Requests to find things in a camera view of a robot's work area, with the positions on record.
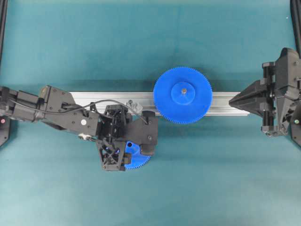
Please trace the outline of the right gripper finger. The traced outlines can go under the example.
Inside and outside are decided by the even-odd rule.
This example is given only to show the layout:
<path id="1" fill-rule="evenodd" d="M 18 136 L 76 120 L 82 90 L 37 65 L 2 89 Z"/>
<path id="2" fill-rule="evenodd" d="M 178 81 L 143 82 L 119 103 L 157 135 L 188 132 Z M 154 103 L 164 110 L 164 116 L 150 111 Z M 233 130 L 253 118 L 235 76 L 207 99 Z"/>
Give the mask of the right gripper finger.
<path id="1" fill-rule="evenodd" d="M 243 91 L 241 91 L 239 94 L 234 96 L 230 100 L 230 102 L 236 102 L 246 98 L 251 98 L 254 97 L 255 95 L 263 94 L 264 91 L 267 91 L 267 79 L 256 80 L 247 88 L 245 88 Z"/>
<path id="2" fill-rule="evenodd" d="M 268 112 L 265 108 L 266 103 L 267 102 L 263 100 L 229 101 L 231 107 L 256 114 L 262 118 L 268 117 Z"/>

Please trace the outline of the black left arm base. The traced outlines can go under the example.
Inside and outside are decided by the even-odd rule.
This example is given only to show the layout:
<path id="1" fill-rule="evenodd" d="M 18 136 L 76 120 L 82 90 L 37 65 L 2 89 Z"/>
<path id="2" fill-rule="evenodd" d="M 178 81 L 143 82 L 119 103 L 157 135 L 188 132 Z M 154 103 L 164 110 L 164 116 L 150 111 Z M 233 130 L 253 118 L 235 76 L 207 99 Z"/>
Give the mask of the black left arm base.
<path id="1" fill-rule="evenodd" d="M 10 137 L 11 119 L 7 116 L 0 117 L 0 146 L 3 146 Z"/>

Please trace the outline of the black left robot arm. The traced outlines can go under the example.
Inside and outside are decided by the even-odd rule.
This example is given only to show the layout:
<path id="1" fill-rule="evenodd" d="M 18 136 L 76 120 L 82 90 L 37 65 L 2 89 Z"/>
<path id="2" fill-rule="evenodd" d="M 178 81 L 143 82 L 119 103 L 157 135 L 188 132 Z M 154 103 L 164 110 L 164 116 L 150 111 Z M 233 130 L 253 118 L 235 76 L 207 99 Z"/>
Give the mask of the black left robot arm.
<path id="1" fill-rule="evenodd" d="M 1 87 L 0 116 L 18 121 L 40 121 L 95 142 L 104 170 L 125 171 L 126 165 L 131 163 L 132 155 L 126 152 L 127 141 L 123 135 L 132 116 L 121 105 L 109 105 L 104 113 L 99 113 L 94 103 L 80 106 L 71 93 L 51 86 L 45 86 L 38 96 Z"/>

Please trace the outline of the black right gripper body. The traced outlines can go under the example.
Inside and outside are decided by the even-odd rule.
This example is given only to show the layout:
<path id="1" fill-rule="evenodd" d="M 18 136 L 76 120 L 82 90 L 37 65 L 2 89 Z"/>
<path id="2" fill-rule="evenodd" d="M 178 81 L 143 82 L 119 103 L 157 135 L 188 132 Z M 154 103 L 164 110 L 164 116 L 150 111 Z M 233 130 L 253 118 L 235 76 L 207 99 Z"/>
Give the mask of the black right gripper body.
<path id="1" fill-rule="evenodd" d="M 286 136 L 291 114 L 288 91 L 289 54 L 282 53 L 275 62 L 262 64 L 263 77 L 267 84 L 265 92 L 267 108 L 263 111 L 261 130 L 268 137 Z"/>

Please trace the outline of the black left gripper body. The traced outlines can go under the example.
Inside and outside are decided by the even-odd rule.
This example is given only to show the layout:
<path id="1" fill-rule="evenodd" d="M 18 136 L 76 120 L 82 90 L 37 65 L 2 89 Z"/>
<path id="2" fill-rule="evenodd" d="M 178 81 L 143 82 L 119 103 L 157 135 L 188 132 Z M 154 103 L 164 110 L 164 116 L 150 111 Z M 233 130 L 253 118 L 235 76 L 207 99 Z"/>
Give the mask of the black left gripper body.
<path id="1" fill-rule="evenodd" d="M 132 120 L 128 109 L 122 105 L 108 105 L 100 117 L 97 138 L 112 141 L 124 136 L 125 126 Z"/>

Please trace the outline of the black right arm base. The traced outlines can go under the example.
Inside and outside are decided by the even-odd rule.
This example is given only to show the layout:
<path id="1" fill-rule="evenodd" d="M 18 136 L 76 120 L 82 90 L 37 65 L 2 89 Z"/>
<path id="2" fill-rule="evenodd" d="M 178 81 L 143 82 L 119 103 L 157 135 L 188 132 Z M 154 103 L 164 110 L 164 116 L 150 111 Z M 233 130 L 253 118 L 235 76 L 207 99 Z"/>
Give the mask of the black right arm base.
<path id="1" fill-rule="evenodd" d="M 301 147 L 301 116 L 293 117 L 290 125 L 291 139 L 298 146 Z"/>

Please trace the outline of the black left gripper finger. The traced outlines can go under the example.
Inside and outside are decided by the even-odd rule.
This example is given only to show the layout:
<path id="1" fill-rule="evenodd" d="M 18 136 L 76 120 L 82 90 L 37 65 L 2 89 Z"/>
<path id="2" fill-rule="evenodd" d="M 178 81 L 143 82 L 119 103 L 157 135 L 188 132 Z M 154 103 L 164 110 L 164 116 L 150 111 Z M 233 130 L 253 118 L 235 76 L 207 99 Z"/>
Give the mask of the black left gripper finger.
<path id="1" fill-rule="evenodd" d="M 125 141 L 108 142 L 106 139 L 97 140 L 96 147 L 98 149 L 101 167 L 106 171 L 125 171 Z"/>

